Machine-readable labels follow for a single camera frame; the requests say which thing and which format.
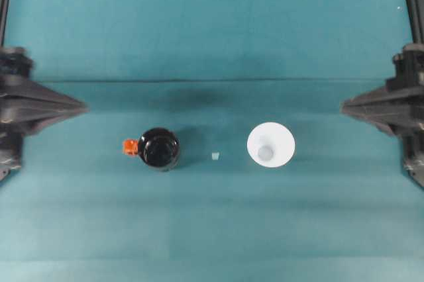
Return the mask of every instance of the black bottle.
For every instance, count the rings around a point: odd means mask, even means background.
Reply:
[[[144,163],[159,171],[169,171],[178,162],[180,142],[165,128],[153,128],[138,141],[125,140],[123,152],[128,156],[140,156]]]

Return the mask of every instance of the teal fabric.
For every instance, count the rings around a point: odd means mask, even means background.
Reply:
[[[11,0],[7,44],[90,112],[0,187],[1,280],[420,281],[423,191],[339,114],[393,75],[404,1]],[[285,167],[247,153],[266,121],[293,132]],[[121,153],[154,126],[182,144],[168,173]]]
[[[424,195],[398,142],[339,114],[379,81],[55,83],[90,113],[26,140],[0,188],[5,281],[411,281],[424,273]],[[259,123],[294,159],[256,165]],[[152,126],[180,137],[158,173],[121,153]],[[212,152],[220,152],[218,161]]]
[[[405,0],[10,0],[39,80],[380,78]]]

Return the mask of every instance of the table surface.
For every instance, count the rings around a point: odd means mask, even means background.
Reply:
[[[393,75],[408,22],[404,0],[11,0],[7,44],[90,112],[25,140],[2,277],[418,281],[423,191],[396,139],[339,114]],[[296,140],[278,169],[246,150],[266,121]],[[181,141],[168,173],[121,153],[154,126]]]

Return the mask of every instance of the teal tablecloth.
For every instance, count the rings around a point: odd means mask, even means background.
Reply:
[[[394,73],[411,40],[404,0],[10,5],[7,44],[91,111],[27,138],[0,187],[2,281],[424,276],[424,194],[398,141],[339,114]],[[246,151],[269,120],[297,142],[280,169]],[[153,126],[180,137],[169,173],[121,153]]]

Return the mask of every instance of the metal frame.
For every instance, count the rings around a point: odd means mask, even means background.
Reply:
[[[424,42],[424,0],[406,0],[414,42]]]
[[[0,45],[4,45],[9,0],[0,0]]]

